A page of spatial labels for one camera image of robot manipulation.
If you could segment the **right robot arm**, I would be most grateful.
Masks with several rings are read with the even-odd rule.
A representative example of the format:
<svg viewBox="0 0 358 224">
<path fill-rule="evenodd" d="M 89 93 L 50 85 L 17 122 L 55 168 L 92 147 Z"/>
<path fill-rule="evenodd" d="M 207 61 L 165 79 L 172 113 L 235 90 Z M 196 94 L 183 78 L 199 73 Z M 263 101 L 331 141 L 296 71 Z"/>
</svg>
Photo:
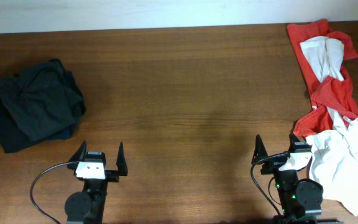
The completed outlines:
<svg viewBox="0 0 358 224">
<path fill-rule="evenodd" d="M 268 155 L 260 135 L 255 137 L 255 149 L 251 161 L 250 176 L 262 195 L 277 212 L 274 223 L 316 223 L 322 213 L 323 186 L 311 179 L 299 179 L 298 172 L 311 160 L 311 146 L 299 140 L 293 133 L 289 135 L 290 147 L 287 151 Z M 254 177 L 254 168 L 261 166 L 262 175 L 272 175 L 275 181 L 281 210 L 262 190 Z"/>
</svg>

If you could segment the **black folded clothes pile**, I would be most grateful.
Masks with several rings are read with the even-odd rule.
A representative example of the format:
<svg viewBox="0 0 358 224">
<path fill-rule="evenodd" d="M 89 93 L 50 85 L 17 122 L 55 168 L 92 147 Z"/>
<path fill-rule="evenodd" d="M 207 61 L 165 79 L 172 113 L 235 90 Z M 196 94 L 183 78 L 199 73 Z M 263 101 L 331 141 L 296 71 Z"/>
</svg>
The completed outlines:
<svg viewBox="0 0 358 224">
<path fill-rule="evenodd" d="M 14 153 L 72 137 L 86 106 L 71 71 L 54 58 L 0 79 L 0 145 Z"/>
</svg>

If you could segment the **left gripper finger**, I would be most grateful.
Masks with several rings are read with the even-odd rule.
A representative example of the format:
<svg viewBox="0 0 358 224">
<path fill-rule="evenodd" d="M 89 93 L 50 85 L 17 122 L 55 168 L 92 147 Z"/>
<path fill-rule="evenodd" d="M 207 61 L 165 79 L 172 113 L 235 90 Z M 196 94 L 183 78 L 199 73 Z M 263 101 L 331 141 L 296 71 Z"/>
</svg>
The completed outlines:
<svg viewBox="0 0 358 224">
<path fill-rule="evenodd" d="M 86 141 L 81 143 L 81 146 L 78 150 L 70 157 L 70 162 L 80 162 L 84 159 L 86 155 Z"/>
<path fill-rule="evenodd" d="M 124 155 L 124 145 L 120 142 L 116 160 L 117 171 L 119 175 L 128 175 L 127 163 Z"/>
</svg>

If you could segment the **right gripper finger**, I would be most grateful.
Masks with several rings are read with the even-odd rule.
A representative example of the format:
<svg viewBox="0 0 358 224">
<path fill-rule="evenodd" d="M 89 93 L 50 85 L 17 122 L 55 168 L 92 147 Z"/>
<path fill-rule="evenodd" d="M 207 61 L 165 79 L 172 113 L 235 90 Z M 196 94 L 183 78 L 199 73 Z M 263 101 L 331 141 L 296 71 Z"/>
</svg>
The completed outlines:
<svg viewBox="0 0 358 224">
<path fill-rule="evenodd" d="M 262 159 L 265 159 L 268 157 L 266 148 L 263 144 L 261 136 L 258 134 L 255 137 L 255 149 L 252 156 L 251 163 L 254 164 Z"/>
<path fill-rule="evenodd" d="M 295 152 L 300 148 L 300 140 L 293 133 L 289 134 L 289 140 L 290 140 L 290 147 L 288 150 L 290 152 Z"/>
</svg>

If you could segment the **white printed t-shirt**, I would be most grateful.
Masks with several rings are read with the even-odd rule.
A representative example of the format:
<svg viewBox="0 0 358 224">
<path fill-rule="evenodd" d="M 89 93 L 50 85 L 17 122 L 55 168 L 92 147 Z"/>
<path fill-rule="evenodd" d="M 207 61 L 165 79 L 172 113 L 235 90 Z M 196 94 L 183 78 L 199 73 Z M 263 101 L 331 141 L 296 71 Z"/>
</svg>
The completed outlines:
<svg viewBox="0 0 358 224">
<path fill-rule="evenodd" d="M 358 118 L 306 138 L 312 145 L 310 178 L 324 187 L 325 199 L 337 200 L 358 215 Z"/>
</svg>

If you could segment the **red t-shirt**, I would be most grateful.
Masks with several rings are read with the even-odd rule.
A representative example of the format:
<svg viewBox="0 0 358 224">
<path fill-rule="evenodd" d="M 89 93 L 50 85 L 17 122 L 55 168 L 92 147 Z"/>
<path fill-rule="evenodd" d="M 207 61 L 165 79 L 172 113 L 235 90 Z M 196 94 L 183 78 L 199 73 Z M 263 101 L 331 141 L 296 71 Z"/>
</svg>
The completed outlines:
<svg viewBox="0 0 358 224">
<path fill-rule="evenodd" d="M 358 118 L 358 107 L 352 97 L 353 84 L 345 60 L 358 58 L 349 35 L 335 31 L 328 20 L 309 24 L 289 24 L 287 32 L 301 68 L 310 96 L 312 110 L 300 118 L 293 133 L 313 136 L 340 125 L 342 118 Z"/>
</svg>

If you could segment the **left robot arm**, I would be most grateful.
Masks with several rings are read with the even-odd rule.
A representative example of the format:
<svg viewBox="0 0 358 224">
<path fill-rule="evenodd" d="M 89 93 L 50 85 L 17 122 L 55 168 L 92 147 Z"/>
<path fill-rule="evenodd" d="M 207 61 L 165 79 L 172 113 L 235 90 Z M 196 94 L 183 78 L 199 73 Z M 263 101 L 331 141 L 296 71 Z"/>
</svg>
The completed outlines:
<svg viewBox="0 0 358 224">
<path fill-rule="evenodd" d="M 105 153 L 87 151 L 86 142 L 81 144 L 67 167 L 84 182 L 84 186 L 82 191 L 71 194 L 65 202 L 67 223 L 102 224 L 108 183 L 119 182 L 121 176 L 128 174 L 123 143 L 119 145 L 116 166 L 116 170 L 107 170 Z"/>
</svg>

